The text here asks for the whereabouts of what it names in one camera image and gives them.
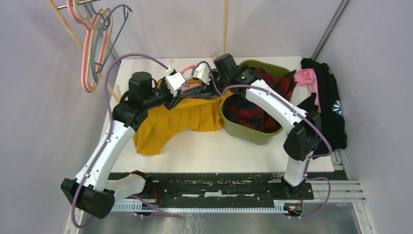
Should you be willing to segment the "olive green plastic basket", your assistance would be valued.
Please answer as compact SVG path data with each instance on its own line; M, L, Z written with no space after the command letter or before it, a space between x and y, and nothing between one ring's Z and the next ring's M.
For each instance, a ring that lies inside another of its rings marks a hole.
M240 66L241 67L246 66L247 68L250 68L250 69L252 67L263 68L273 78L280 77L284 73L290 72L290 70L287 68L274 65L274 64L270 64L270 63L261 62L258 60L251 60L251 59L241 62ZM221 107L221 116L222 116L223 123L224 123L224 129L232 137L237 137L237 138L255 143L257 145L264 145L264 144L267 144L273 138L273 136L279 134L283 130L283 127L281 127L278 131L274 133L263 133L263 132L233 123L229 121L228 119L226 119L226 117L224 117L223 105Z

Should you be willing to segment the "red plaid skirt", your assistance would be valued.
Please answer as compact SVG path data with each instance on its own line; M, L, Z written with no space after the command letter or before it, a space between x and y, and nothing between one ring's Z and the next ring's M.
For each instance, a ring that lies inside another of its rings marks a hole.
M280 96L289 100L296 87L294 75L296 70L284 73L282 76L273 78L263 68L251 68L261 79L263 79ZM262 108L242 98L238 94L228 97L223 105L223 115L229 121L254 129L263 133L274 133L282 126Z

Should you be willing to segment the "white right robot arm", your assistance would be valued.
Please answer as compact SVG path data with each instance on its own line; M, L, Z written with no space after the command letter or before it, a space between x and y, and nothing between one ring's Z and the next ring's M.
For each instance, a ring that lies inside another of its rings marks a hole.
M213 63L218 75L212 84L223 87L217 91L219 94L238 88L242 97L263 109L287 132L283 148L289 158L281 192L284 197L294 199L307 179L309 158L319 142L326 140L321 132L319 113L307 112L287 101L256 72L239 66L231 54L223 54Z

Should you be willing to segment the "yellow skirt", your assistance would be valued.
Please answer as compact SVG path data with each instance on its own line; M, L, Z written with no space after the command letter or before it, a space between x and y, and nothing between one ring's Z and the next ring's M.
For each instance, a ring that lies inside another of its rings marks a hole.
M220 109L231 95L227 91L211 100L186 98L171 110L163 105L148 110L148 117L132 138L136 153L158 155L174 135L185 130L212 132L222 129Z

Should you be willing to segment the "grey blue plastic hanger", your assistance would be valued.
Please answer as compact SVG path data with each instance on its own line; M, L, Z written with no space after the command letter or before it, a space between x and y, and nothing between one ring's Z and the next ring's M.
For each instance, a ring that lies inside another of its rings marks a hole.
M90 2L89 6L93 14L98 15L97 41L93 43L91 53L91 72L93 81L99 83L99 76L103 72L103 68L114 50L114 45L116 44L129 18L129 14L133 12L133 10L126 4L118 4L114 8L106 8L100 11L95 9L94 2ZM122 11L123 22L115 36L114 41L111 41L114 27L113 15L117 10Z

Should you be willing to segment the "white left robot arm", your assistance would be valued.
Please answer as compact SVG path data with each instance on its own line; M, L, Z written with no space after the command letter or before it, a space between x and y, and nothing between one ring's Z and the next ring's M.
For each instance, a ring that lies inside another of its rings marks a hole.
M153 185L147 174L134 171L123 178L109 182L113 166L132 139L150 109L165 105L171 109L182 96L186 79L172 72L156 82L148 72L135 72L129 79L129 89L120 102L109 111L110 122L104 137L85 166L73 179L64 179L61 189L73 208L103 219L115 203L138 194L152 195Z

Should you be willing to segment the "pink plastic hanger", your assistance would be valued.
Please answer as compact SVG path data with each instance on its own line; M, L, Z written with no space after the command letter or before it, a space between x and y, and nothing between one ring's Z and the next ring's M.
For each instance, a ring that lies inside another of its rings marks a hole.
M72 4L72 0L66 1L67 5ZM94 42L96 33L95 29L98 24L98 15L94 15L92 18L88 16L82 16L79 10L79 5L77 5L77 0L73 6L68 6L68 11L73 20L84 26L86 30L86 36L84 39L83 45L83 54L82 54L82 64L81 64L81 85L85 92L92 93L97 88L97 82L93 79L89 80L89 73L91 71L91 52L92 52L92 43Z
M188 66L186 66L186 67L184 67L182 70L181 70L181 74L184 76L184 74L187 72L187 71L193 71L193 69L195 68L195 65L188 65ZM186 78L186 84L185 84L185 86L182 88L182 91L185 91L185 90L188 90L188 89L191 89L191 88L195 88L195 87L199 87L199 86L201 86L202 85L202 83L200 82L200 81L196 81L195 79L193 79L192 77L187 77Z

